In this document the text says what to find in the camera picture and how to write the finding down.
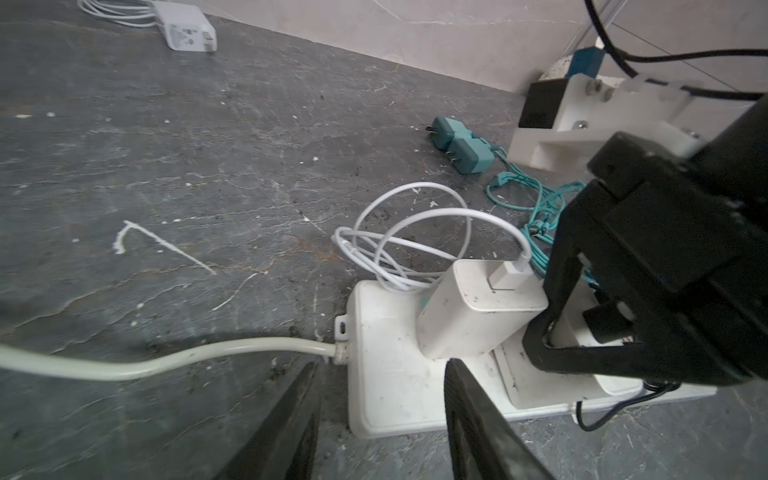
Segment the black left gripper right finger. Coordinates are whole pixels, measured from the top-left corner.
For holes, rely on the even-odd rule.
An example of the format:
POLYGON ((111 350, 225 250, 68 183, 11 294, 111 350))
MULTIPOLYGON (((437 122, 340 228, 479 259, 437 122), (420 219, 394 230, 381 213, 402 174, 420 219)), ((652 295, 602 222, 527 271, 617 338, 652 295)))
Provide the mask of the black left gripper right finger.
POLYGON ((446 363, 444 403, 456 479, 551 479, 460 359, 446 363))

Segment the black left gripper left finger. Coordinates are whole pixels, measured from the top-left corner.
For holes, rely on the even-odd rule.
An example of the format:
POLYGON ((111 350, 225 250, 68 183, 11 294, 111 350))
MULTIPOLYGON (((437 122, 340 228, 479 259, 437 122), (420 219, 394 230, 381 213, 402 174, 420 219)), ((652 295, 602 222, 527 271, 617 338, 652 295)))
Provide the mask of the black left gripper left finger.
POLYGON ((321 413, 321 365, 306 364, 218 479, 310 479, 321 413))

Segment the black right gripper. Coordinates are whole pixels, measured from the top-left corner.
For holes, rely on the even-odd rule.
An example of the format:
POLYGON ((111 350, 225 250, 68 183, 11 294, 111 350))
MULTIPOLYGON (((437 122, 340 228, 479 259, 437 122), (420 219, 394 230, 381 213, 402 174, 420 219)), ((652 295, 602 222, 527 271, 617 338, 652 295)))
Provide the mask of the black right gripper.
POLYGON ((689 160, 626 133, 590 163, 563 212, 523 346, 540 370, 723 386, 767 375, 767 104, 689 160), (639 341, 554 347, 588 260, 634 314, 639 341))

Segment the white USB charger adapter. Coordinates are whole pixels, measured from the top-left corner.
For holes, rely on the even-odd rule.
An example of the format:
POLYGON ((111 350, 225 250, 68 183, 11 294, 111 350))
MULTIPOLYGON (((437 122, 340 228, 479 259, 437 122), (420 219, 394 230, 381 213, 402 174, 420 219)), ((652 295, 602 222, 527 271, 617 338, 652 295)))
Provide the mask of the white USB charger adapter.
POLYGON ((512 261, 458 260, 438 282, 415 321, 429 359, 489 353, 548 307, 530 266, 512 261))

